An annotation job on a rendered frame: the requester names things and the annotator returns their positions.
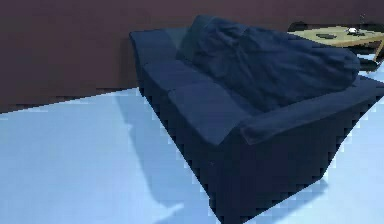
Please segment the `dark blue blanket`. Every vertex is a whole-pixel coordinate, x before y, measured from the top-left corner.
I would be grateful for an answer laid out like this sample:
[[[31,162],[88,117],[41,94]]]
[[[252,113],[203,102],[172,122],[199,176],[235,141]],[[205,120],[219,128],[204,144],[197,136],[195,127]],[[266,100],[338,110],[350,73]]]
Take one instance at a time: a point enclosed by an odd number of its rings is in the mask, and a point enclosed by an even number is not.
[[[348,49],[206,15],[194,19],[179,55],[263,111],[343,91],[360,69]]]

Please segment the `light wooden table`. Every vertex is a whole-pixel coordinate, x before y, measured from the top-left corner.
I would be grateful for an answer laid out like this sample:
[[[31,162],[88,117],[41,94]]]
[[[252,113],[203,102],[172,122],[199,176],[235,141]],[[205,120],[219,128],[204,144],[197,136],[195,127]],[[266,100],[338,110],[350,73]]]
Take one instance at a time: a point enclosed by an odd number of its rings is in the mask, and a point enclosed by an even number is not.
[[[304,31],[294,31],[293,35],[335,47],[350,47],[368,44],[372,42],[379,42],[380,45],[376,49],[375,57],[373,58],[373,60],[375,62],[382,62],[384,60],[384,33],[360,30],[362,36],[356,36],[349,35],[347,29],[347,27],[342,26],[325,27]],[[335,39],[321,39],[316,36],[317,33],[333,34],[337,37]]]

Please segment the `dark blue sofa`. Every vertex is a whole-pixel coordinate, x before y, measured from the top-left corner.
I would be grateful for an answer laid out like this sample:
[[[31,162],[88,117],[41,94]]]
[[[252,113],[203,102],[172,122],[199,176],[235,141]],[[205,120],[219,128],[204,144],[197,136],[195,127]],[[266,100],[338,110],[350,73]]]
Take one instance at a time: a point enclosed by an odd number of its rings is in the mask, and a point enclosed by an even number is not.
[[[318,181],[354,124],[384,97],[384,83],[359,69],[343,91],[263,111],[179,55],[190,26],[134,31],[130,40],[140,92],[221,224],[244,224]]]

